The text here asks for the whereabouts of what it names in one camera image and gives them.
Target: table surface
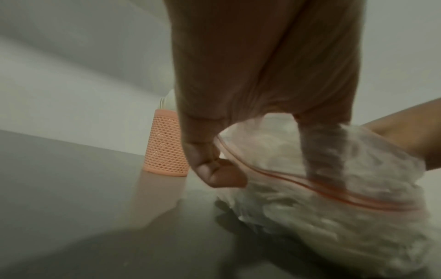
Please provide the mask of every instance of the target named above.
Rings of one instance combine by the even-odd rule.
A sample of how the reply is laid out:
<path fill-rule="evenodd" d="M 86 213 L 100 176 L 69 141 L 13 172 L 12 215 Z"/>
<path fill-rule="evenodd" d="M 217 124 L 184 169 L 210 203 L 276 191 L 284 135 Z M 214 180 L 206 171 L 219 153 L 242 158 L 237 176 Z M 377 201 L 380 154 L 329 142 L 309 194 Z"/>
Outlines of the table surface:
<path fill-rule="evenodd" d="M 0 131 L 0 278 L 349 278 L 257 236 L 194 174 Z M 436 260 L 406 279 L 438 279 Z"/>

